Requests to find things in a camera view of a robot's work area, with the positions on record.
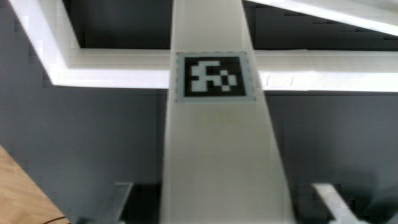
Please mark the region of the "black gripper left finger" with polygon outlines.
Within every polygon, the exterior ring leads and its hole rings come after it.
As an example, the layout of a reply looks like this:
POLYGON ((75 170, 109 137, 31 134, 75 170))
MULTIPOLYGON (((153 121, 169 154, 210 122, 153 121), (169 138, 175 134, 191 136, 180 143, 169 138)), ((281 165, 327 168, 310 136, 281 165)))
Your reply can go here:
POLYGON ((118 182, 95 217, 77 224, 160 224, 160 183, 118 182))

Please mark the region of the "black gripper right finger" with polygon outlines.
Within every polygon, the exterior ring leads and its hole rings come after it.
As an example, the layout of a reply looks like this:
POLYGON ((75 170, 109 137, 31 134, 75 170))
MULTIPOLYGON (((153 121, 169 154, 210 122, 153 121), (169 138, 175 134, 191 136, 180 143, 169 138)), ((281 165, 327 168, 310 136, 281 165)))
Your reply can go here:
POLYGON ((290 186, 297 224, 398 224, 398 184, 303 183, 290 186))

